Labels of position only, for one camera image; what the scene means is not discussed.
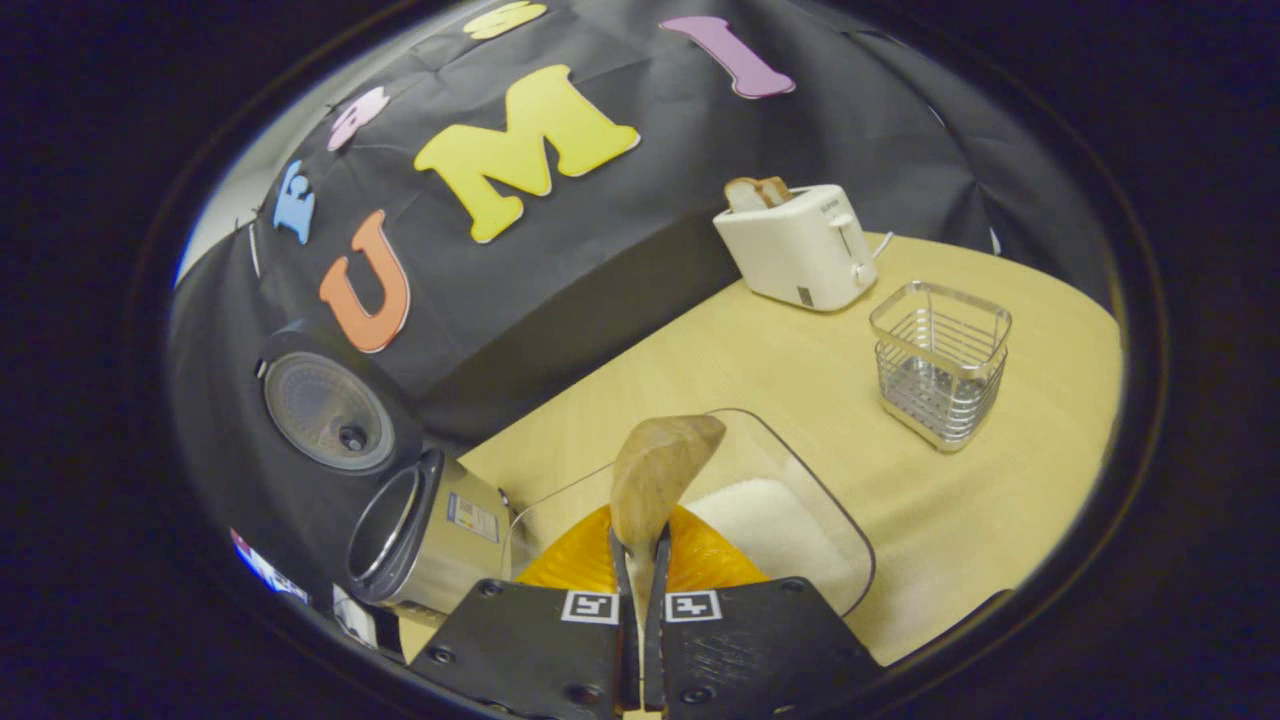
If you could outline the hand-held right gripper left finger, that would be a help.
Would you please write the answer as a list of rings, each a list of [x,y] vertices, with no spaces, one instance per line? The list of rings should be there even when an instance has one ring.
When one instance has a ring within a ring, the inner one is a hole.
[[[516,580],[477,582],[410,670],[506,719],[620,719],[640,696],[621,583],[602,505]]]

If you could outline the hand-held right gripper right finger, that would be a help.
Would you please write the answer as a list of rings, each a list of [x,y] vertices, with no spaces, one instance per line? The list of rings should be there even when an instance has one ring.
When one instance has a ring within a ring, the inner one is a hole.
[[[667,719],[814,719],[886,674],[809,578],[765,574],[681,506],[652,598],[645,701]]]

